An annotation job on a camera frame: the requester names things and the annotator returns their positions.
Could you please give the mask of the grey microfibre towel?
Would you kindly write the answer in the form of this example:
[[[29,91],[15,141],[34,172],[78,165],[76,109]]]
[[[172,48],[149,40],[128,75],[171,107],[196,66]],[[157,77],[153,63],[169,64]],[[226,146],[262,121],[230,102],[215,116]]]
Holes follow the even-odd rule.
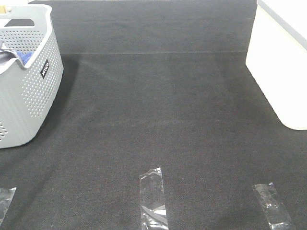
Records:
[[[3,41],[0,42],[0,73],[4,73],[14,62],[21,69],[25,69],[24,62],[22,61],[21,51],[15,49],[9,49],[6,47]]]

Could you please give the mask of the blue towel in basket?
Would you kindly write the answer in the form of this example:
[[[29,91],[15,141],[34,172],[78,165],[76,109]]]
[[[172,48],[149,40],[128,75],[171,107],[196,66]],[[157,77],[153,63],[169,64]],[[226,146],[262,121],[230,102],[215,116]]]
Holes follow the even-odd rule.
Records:
[[[21,60],[21,62],[22,62],[24,65],[27,64],[27,62],[29,61],[29,59],[30,59],[30,58],[32,57],[32,55],[33,55],[33,52],[32,52],[32,51],[31,51],[31,52],[27,52],[27,53],[23,53],[23,52],[17,50],[16,53],[17,53],[19,59]]]

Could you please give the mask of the black felt table mat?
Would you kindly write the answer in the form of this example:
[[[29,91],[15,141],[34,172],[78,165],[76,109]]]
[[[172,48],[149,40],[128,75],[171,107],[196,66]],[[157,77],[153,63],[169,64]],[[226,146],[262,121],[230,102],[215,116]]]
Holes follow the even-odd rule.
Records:
[[[37,136],[0,152],[3,230],[138,230],[139,176],[161,168],[172,230],[267,230],[273,183],[307,227],[307,133],[245,65],[254,0],[51,0],[64,66]]]

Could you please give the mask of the clear tape strip middle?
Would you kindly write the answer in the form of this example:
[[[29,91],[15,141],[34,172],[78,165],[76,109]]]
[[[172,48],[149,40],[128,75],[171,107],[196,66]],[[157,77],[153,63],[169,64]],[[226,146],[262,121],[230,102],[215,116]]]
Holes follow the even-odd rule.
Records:
[[[140,213],[142,230],[169,229],[161,168],[140,175]]]

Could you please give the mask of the clear tape strip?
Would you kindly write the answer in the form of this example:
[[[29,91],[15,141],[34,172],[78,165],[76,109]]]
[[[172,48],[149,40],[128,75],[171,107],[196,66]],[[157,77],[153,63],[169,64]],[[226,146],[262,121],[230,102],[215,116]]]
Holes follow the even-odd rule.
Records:
[[[296,230],[273,183],[252,186],[271,230]]]
[[[11,189],[1,188],[0,189],[0,225],[2,224],[9,206],[12,202],[16,191],[16,187]]]
[[[140,213],[142,230],[169,229],[161,168],[140,175]]]

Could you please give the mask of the grey perforated laundry basket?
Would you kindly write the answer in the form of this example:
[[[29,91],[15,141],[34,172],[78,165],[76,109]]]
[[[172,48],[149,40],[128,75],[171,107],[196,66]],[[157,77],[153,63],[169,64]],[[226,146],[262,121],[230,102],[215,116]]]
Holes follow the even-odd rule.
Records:
[[[31,141],[42,126],[61,83],[64,67],[45,4],[2,3],[3,21],[31,20],[32,25],[6,25],[0,41],[7,48],[33,52],[21,69],[14,62],[0,74],[0,146],[11,148]]]

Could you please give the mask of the cream white storage basket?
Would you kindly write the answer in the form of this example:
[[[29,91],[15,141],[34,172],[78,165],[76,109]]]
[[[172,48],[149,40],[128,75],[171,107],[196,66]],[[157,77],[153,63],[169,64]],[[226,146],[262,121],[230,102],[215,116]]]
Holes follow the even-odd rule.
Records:
[[[283,125],[307,128],[307,2],[259,0],[246,66]]]

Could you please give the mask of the clear tape strip right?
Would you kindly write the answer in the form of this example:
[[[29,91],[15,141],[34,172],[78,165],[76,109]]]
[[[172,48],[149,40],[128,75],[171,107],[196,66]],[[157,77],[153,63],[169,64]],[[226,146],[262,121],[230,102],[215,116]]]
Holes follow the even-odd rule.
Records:
[[[296,230],[273,183],[252,186],[271,230]]]

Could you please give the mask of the clear tape strip left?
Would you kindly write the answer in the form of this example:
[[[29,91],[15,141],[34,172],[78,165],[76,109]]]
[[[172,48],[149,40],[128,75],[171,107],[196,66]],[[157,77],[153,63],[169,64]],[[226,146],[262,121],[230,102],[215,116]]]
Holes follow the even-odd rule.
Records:
[[[0,189],[0,225],[2,224],[9,206],[12,202],[16,191],[16,187],[11,189],[1,188]]]

